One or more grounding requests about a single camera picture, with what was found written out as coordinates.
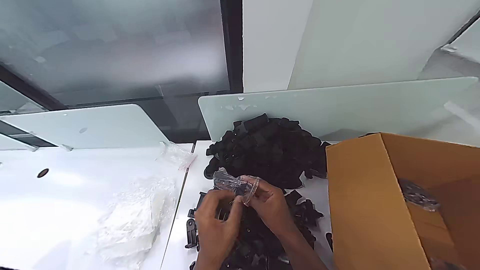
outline small plastic bag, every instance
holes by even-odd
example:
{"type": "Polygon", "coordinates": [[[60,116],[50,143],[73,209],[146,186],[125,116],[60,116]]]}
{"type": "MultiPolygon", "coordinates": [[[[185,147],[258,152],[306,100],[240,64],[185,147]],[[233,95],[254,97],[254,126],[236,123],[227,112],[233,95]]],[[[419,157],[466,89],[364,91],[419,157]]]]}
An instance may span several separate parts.
{"type": "Polygon", "coordinates": [[[252,198],[253,194],[257,191],[258,184],[260,182],[259,177],[250,175],[241,175],[239,177],[233,177],[228,174],[225,168],[219,168],[213,174],[214,187],[222,190],[230,190],[235,195],[243,196],[243,203],[248,205],[248,202],[252,198]]]}
{"type": "Polygon", "coordinates": [[[435,212],[440,207],[440,204],[432,195],[412,181],[399,179],[398,183],[405,201],[416,204],[430,212],[435,212]]]}
{"type": "Polygon", "coordinates": [[[170,142],[160,142],[162,145],[162,153],[159,160],[166,161],[175,166],[179,170],[184,170],[190,167],[191,163],[197,158],[197,155],[189,152],[180,146],[170,142]]]}

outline glass panel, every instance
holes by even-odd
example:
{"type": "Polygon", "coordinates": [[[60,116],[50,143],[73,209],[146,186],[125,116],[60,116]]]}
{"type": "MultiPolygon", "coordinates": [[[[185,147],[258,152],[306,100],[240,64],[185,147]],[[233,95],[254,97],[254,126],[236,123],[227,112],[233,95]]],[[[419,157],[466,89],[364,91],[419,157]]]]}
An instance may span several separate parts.
{"type": "Polygon", "coordinates": [[[40,111],[45,109],[0,81],[0,115],[40,111]]]}
{"type": "MultiPolygon", "coordinates": [[[[22,114],[46,111],[31,99],[20,94],[10,86],[0,82],[0,115],[22,114]]],[[[0,134],[36,147],[52,147],[53,144],[35,137],[23,130],[0,121],[0,134]]]]}
{"type": "Polygon", "coordinates": [[[4,0],[0,61],[69,108],[137,103],[166,133],[198,132],[198,97],[230,89],[218,0],[4,0]]]}

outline white wall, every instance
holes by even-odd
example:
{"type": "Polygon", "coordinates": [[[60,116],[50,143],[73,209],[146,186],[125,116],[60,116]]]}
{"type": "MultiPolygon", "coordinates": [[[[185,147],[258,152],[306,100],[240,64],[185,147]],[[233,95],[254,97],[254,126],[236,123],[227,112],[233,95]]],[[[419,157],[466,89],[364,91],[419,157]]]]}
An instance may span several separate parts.
{"type": "Polygon", "coordinates": [[[312,0],[243,0],[244,92],[285,90],[312,0]]]}
{"type": "Polygon", "coordinates": [[[244,0],[245,92],[415,80],[480,1],[313,0],[302,29],[307,8],[244,0]]]}

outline pile of black plastic parts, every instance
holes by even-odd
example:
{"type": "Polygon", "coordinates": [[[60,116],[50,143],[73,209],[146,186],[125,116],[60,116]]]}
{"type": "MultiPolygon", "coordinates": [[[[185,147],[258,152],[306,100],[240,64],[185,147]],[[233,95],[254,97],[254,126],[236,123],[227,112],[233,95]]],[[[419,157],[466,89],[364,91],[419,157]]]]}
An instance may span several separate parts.
{"type": "MultiPolygon", "coordinates": [[[[227,131],[220,142],[207,150],[206,154],[214,157],[204,171],[205,177],[211,179],[218,168],[224,167],[235,177],[260,177],[284,190],[284,194],[285,189],[302,187],[300,176],[303,172],[309,179],[313,175],[326,177],[325,147],[329,143],[322,143],[302,130],[298,121],[269,119],[263,114],[233,125],[233,131],[227,131]]],[[[316,238],[308,226],[316,227],[317,219],[323,214],[317,212],[308,199],[297,204],[301,197],[300,193],[292,191],[285,199],[298,229],[314,247],[316,238]]],[[[251,207],[244,209],[238,239],[221,269],[291,269],[280,241],[251,207]]]]}

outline black plastic clip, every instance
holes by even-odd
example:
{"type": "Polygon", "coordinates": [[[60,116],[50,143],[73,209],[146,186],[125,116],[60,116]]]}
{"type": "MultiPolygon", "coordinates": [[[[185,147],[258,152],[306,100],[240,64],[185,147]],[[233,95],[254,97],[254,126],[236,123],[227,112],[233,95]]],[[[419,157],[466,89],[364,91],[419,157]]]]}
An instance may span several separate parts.
{"type": "Polygon", "coordinates": [[[185,248],[192,248],[198,245],[197,242],[197,227],[195,225],[195,220],[189,219],[187,220],[187,241],[188,244],[185,248]]]}
{"type": "Polygon", "coordinates": [[[194,219],[194,218],[195,218],[195,212],[198,210],[198,208],[199,208],[200,205],[202,204],[202,201],[204,200],[205,195],[207,195],[207,193],[205,193],[205,192],[200,192],[200,198],[198,199],[197,207],[195,207],[195,209],[190,209],[190,210],[188,211],[188,217],[189,217],[189,218],[191,218],[191,219],[194,219]]]}

